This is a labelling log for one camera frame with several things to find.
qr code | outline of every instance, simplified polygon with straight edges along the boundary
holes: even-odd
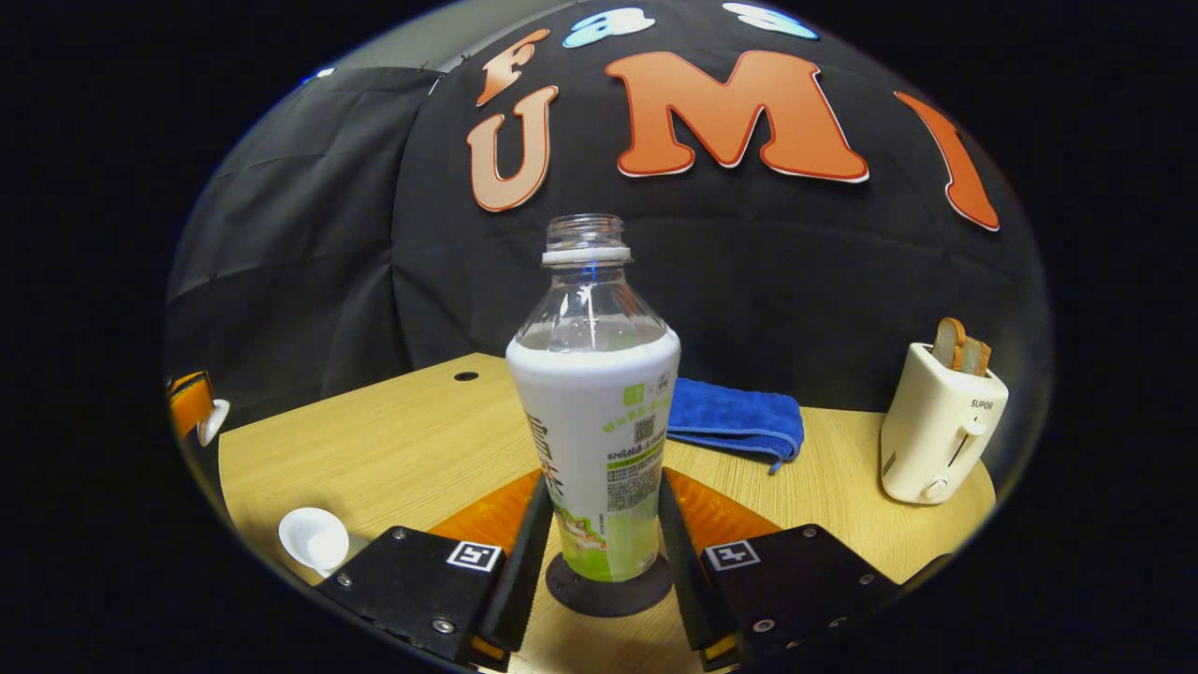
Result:
[[[633,438],[634,443],[640,443],[641,441],[648,441],[653,437],[653,424],[657,421],[658,415],[649,415],[641,421],[636,423],[636,436]]]

blue towel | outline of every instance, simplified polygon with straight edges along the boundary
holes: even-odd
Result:
[[[782,462],[794,461],[803,445],[799,403],[782,394],[738,391],[682,377],[674,384],[666,435],[676,441],[757,453]]]

wooden table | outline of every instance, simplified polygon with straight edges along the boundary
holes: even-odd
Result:
[[[476,372],[468,382],[454,379]],[[885,415],[803,408],[806,439],[776,475],[768,466],[673,441],[665,466],[703,482],[783,529],[817,523],[896,583],[955,551],[994,506],[981,462],[946,503],[916,506],[885,496],[878,430]],[[278,523],[315,506],[351,534],[374,539],[401,524],[429,530],[538,467],[503,359],[473,354],[244,426],[220,437],[229,514],[250,546],[313,585],[321,579],[284,552]],[[550,528],[544,564],[561,552]],[[673,591],[629,618],[588,618],[537,590],[516,673],[701,672]]]

